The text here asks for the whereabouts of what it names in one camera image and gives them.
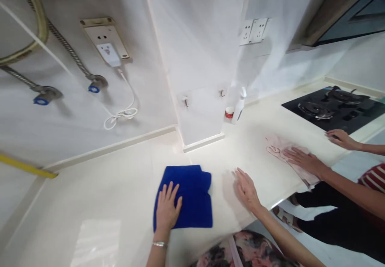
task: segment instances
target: white power adapter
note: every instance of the white power adapter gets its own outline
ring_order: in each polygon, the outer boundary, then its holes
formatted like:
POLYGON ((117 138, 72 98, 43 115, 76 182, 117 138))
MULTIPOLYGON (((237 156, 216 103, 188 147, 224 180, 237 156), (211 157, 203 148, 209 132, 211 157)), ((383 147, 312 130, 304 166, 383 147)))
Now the white power adapter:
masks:
POLYGON ((122 61, 120 60, 119 55, 118 55, 117 51, 115 50, 115 48, 113 47, 113 45, 111 43, 104 43, 104 44, 98 44, 96 47, 99 50, 99 53, 102 56, 102 58, 104 59, 104 61, 109 66, 111 66, 112 68, 114 68, 115 70, 117 70, 119 72, 119 74, 121 75, 123 80, 127 83, 128 87, 130 88, 130 90, 132 92, 131 104, 127 108, 118 112, 117 114, 115 114, 115 115, 111 114, 111 116, 105 120, 104 128, 106 130, 110 130, 110 129, 114 128, 118 118, 124 117, 125 119, 130 120, 138 113, 138 109, 137 108, 131 108, 131 106, 135 102, 135 94, 134 94, 134 91, 133 91, 131 85, 129 84, 128 80, 124 76, 123 70, 120 68, 120 66, 122 65, 122 61))
POLYGON ((111 67, 119 67, 122 65, 119 55, 111 43, 98 44, 96 47, 99 50, 101 57, 111 67))

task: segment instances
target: white spray bottle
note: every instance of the white spray bottle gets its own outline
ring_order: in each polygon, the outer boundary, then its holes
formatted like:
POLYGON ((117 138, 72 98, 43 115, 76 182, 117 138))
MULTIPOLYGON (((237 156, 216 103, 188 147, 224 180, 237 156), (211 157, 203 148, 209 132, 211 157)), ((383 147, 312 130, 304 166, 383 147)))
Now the white spray bottle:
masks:
POLYGON ((237 121, 241 117, 243 108, 245 107, 246 96, 247 96, 246 89, 242 87, 241 98, 239 99, 239 101, 237 102, 237 105, 235 106, 234 115, 233 115, 233 118, 231 119, 232 124, 237 124, 237 121))

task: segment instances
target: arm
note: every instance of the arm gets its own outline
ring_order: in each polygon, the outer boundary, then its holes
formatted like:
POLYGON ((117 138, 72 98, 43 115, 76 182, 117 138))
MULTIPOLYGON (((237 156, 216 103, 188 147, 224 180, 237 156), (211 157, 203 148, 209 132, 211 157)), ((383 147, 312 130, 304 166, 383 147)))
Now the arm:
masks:
MULTIPOLYGON (((182 197, 179 197, 176 207, 174 206, 176 192, 179 184, 172 190, 173 182, 170 185, 163 185, 159 192, 158 208, 156 209, 156 231, 153 242, 164 242, 168 244, 171 229, 175 226, 182 207, 182 197)), ((164 267, 166 264, 167 245, 165 247, 153 245, 148 256, 146 267, 164 267)))
POLYGON ((289 233, 273 215, 259 202, 254 182, 240 168, 236 172, 238 176, 237 192, 240 200, 251 211, 265 228, 273 236, 283 254, 307 267, 325 267, 304 245, 289 233))
POLYGON ((366 153, 373 153, 376 155, 385 156, 385 145, 368 145, 355 141, 343 130, 328 131, 327 136, 329 140, 344 149, 350 151, 363 151, 366 153))
POLYGON ((292 148, 292 150, 286 150, 284 153, 290 158, 290 163, 312 173, 366 211, 385 220, 385 194, 352 182, 337 174, 313 154, 307 155, 296 148, 292 148))

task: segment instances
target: metal hook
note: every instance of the metal hook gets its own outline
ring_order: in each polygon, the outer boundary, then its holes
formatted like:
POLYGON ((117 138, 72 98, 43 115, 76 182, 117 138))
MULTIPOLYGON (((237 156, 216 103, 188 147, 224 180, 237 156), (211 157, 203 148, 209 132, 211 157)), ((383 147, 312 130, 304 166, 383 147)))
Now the metal hook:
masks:
POLYGON ((188 107, 187 100, 188 100, 187 96, 184 96, 183 99, 182 99, 182 101, 184 101, 184 104, 186 105, 186 107, 188 107))

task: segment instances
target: white cable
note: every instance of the white cable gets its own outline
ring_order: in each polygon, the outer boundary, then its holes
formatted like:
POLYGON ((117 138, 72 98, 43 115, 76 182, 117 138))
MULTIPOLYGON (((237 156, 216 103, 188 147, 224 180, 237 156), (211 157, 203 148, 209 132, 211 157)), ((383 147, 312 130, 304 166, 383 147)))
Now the white cable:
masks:
POLYGON ((120 112, 118 112, 117 114, 115 115, 111 115, 109 118, 107 118, 104 122, 104 129, 106 130, 111 130, 113 129, 115 126, 116 126, 116 122, 118 120, 118 118, 120 117, 124 117, 126 118, 127 120, 130 120, 132 119, 137 113, 138 113, 138 109, 137 108, 131 108, 131 106, 134 104, 135 102, 135 93, 130 85, 130 83, 128 82, 128 80, 125 78, 124 74, 123 74, 123 71, 120 67, 116 67, 115 68, 119 74, 121 75, 121 77, 123 78, 123 80, 126 82, 126 84, 128 85, 128 87, 130 88, 130 91, 132 92, 132 102, 131 104, 126 108, 126 109, 123 109, 121 110, 120 112))
MULTIPOLYGON (((56 60, 56 62, 71 76, 73 76, 77 81, 79 80, 78 77, 73 74, 68 68, 67 66, 65 66, 65 64, 19 19, 19 17, 14 14, 14 12, 12 12, 12 10, 10 10, 10 8, 8 8, 4 3, 2 3, 0 1, 0 6, 29 34, 29 36, 31 36, 54 60, 56 60)), ((129 84, 129 82, 127 81, 127 79, 124 77, 123 75, 123 71, 120 67, 117 67, 116 68, 117 71, 119 72, 119 74, 122 76, 122 78, 124 79, 124 81, 127 83, 128 87, 130 88, 131 92, 132 92, 132 97, 133 97, 133 100, 132 100, 132 103, 130 104, 129 107, 127 107, 126 109, 118 112, 117 114, 113 115, 97 98, 95 98, 93 95, 91 95, 89 92, 87 92, 91 97, 92 99, 95 99, 97 100, 103 107, 103 109, 110 115, 110 117, 105 120, 104 122, 104 128, 106 130, 111 130, 115 127, 116 125, 116 121, 118 120, 119 117, 125 117, 127 118, 128 120, 132 119, 138 112, 138 109, 137 108, 130 108, 134 102, 135 102, 135 94, 134 94, 134 91, 131 87, 131 85, 129 84), (111 127, 107 127, 106 126, 106 123, 111 120, 110 124, 111 124, 111 127)))

